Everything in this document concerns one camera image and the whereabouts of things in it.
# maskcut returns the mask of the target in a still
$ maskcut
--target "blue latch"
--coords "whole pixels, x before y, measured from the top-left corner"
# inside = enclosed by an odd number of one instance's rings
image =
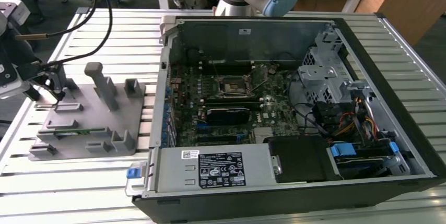
[[[357,155],[355,147],[351,143],[336,143],[330,147],[330,150],[334,157]]]
[[[127,169],[127,179],[140,178],[140,168],[128,168]]]
[[[331,154],[332,154],[334,157],[339,156],[339,152],[338,152],[336,147],[330,147],[330,150],[331,150]]]
[[[391,151],[393,151],[394,154],[399,152],[399,147],[398,147],[395,142],[390,142],[389,146],[390,146]]]

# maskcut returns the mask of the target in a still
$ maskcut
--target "motherboard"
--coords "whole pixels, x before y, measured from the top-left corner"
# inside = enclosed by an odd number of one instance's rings
[[[299,135],[287,94],[291,72],[274,62],[174,66],[176,146],[255,144]]]

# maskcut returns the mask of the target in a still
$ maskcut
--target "power supply label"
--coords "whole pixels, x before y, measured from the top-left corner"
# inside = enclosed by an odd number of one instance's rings
[[[200,188],[246,186],[240,152],[199,155]]]

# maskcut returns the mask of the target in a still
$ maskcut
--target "green circuit board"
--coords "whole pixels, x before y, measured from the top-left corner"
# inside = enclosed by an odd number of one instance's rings
[[[204,75],[198,67],[178,67],[172,70],[174,108],[176,118],[178,147],[220,145],[219,142],[199,143],[200,137],[239,136],[236,144],[255,143],[252,130],[271,127],[274,136],[299,135],[298,121],[291,110],[286,88],[290,71],[275,64],[254,64],[251,72],[242,75]],[[208,126],[206,124],[207,105],[203,101],[239,96],[236,82],[246,81],[250,97],[259,98],[260,108],[250,111],[246,124]],[[222,87],[234,93],[222,93]]]

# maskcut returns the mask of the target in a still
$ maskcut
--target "aluminum profile table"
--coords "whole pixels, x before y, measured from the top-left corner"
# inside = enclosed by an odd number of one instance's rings
[[[113,32],[105,47],[88,58],[65,65],[68,77],[92,83],[84,75],[89,61],[104,64],[113,82],[138,78],[147,84],[136,154],[126,157],[28,161],[28,150],[47,111],[27,100],[0,142],[0,223],[152,223],[126,196],[126,170],[147,158],[156,72],[160,60],[159,22],[163,15],[211,15],[194,10],[115,10]],[[72,27],[85,14],[76,14]],[[65,35],[52,60],[83,54],[99,44],[107,30],[107,10],[76,32]],[[446,160],[446,89],[423,61],[385,19],[375,15],[290,13],[288,16],[343,17],[389,80],[413,118]],[[359,70],[351,59],[354,70]],[[443,185],[407,193],[358,209],[338,209],[294,215],[263,216],[206,223],[445,223]]]

